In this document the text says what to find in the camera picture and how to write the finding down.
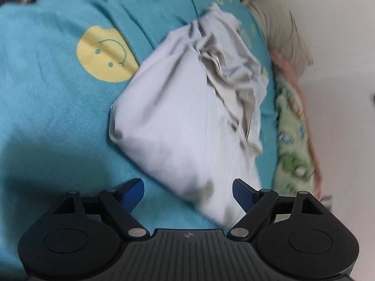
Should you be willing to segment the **white garment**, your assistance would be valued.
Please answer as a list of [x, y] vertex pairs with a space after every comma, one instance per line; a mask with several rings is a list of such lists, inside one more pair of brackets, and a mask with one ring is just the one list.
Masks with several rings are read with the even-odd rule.
[[255, 189], [268, 78], [240, 22], [212, 4], [169, 32], [112, 104], [109, 137], [148, 174], [221, 226], [244, 216], [237, 178]]

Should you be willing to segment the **green cartoon fleece blanket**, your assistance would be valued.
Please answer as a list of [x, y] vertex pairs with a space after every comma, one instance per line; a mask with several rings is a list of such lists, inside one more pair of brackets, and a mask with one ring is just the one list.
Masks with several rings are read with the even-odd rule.
[[278, 162], [273, 189], [283, 196], [295, 196], [301, 190], [314, 193], [315, 165], [303, 104], [297, 91], [283, 77], [276, 78], [275, 86]]

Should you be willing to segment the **teal patterned bed sheet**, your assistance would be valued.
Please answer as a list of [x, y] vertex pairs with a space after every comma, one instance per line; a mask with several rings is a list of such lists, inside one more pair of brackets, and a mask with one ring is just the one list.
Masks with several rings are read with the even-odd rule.
[[108, 137], [109, 109], [128, 81], [86, 71], [78, 43], [105, 30], [143, 62], [173, 29], [210, 4], [242, 23], [248, 49], [272, 79], [262, 32], [240, 0], [37, 0], [1, 6], [1, 279], [27, 278], [20, 237], [64, 194], [97, 195], [133, 178], [145, 184], [134, 217], [148, 230], [211, 228], [132, 164]]

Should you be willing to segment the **grey pillow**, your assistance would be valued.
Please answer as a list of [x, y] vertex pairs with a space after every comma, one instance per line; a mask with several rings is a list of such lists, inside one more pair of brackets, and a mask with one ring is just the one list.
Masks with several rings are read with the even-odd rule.
[[242, 0], [262, 30], [268, 49], [289, 63], [297, 77], [313, 65], [293, 14], [284, 0]]

